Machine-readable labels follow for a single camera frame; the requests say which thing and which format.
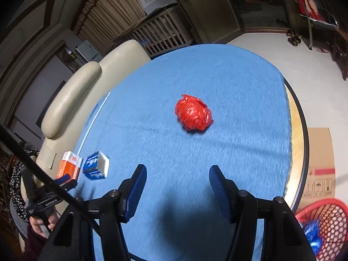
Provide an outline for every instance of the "human hand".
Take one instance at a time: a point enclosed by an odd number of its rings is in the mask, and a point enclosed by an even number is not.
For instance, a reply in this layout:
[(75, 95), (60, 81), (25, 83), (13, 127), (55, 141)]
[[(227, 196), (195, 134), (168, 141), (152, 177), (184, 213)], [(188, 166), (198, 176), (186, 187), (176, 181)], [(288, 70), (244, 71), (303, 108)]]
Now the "human hand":
[[(44, 221), (38, 217), (30, 217), (29, 221), (34, 232), (36, 232), (38, 235), (42, 237), (45, 237), (45, 234), (40, 229), (40, 225), (43, 225)], [(57, 211), (55, 207), (53, 207), (52, 213), (48, 216), (48, 222), (49, 222), (48, 228), (51, 230), (54, 228), (54, 226), (58, 222), (58, 216), (57, 216)]]

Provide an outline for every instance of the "red basket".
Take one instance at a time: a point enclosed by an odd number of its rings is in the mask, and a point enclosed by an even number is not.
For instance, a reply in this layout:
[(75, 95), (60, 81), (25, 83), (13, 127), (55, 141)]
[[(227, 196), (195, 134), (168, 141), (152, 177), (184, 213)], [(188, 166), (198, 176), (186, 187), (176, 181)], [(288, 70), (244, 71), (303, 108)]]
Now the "red basket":
[(338, 199), (323, 199), (298, 212), (301, 223), (319, 219), (323, 245), (317, 254), (318, 261), (333, 261), (348, 240), (348, 208)]

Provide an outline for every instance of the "white strip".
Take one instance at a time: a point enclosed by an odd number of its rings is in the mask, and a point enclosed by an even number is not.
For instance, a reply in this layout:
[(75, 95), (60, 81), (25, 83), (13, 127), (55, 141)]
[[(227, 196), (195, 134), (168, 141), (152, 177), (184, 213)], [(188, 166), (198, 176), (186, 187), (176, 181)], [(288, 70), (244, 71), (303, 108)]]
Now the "white strip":
[(85, 134), (85, 137), (84, 137), (84, 139), (83, 139), (82, 142), (81, 142), (79, 151), (77, 151), (77, 154), (76, 154), (76, 155), (78, 155), (78, 156), (80, 155), (82, 146), (83, 146), (83, 144), (84, 144), (85, 141), (86, 141), (87, 135), (88, 135), (88, 133), (89, 133), (89, 131), (90, 131), (90, 129), (91, 129), (91, 127), (92, 127), (92, 125), (93, 125), (95, 119), (98, 117), (98, 114), (99, 114), (100, 110), (101, 110), (102, 107), (104, 106), (104, 104), (105, 104), (105, 102), (107, 101), (107, 99), (108, 99), (108, 97), (109, 97), (110, 94), (111, 94), (111, 92), (109, 92), (109, 93), (107, 94), (107, 96), (105, 97), (105, 99), (104, 99), (104, 101), (102, 102), (101, 106), (99, 107), (97, 113), (95, 114), (95, 116), (94, 116), (94, 118), (93, 118), (91, 124), (90, 124), (89, 127), (88, 127), (88, 130), (87, 130), (87, 132), (86, 132), (86, 134)]

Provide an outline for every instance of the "black pole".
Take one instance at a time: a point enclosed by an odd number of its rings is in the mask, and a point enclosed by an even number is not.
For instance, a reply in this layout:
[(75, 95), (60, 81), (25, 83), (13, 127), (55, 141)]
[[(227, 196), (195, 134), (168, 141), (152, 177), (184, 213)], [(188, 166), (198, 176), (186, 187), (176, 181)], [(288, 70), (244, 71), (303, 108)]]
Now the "black pole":
[(93, 219), (91, 214), (84, 208), (84, 206), (74, 199), (69, 193), (64, 191), (58, 184), (54, 182), (26, 153), (20, 148), (18, 143), (12, 138), (12, 136), (0, 125), (0, 140), (13, 152), (13, 154), (24, 163), (27, 168), (49, 189), (56, 193), (60, 198), (71, 204), (80, 211), (91, 227), (100, 235), (99, 225)]

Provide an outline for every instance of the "orange and white box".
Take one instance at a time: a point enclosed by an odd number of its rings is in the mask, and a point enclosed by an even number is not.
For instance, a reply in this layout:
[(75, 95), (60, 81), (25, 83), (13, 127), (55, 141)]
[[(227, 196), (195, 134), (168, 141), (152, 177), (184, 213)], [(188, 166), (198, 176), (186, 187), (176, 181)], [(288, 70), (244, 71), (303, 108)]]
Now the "orange and white box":
[(64, 153), (62, 158), (62, 162), (60, 162), (60, 166), (57, 173), (57, 179), (62, 177), (65, 174), (70, 175), (70, 180), (76, 179), (79, 176), (80, 168), (82, 164), (82, 158), (78, 155), (74, 154), (71, 151), (67, 151)]

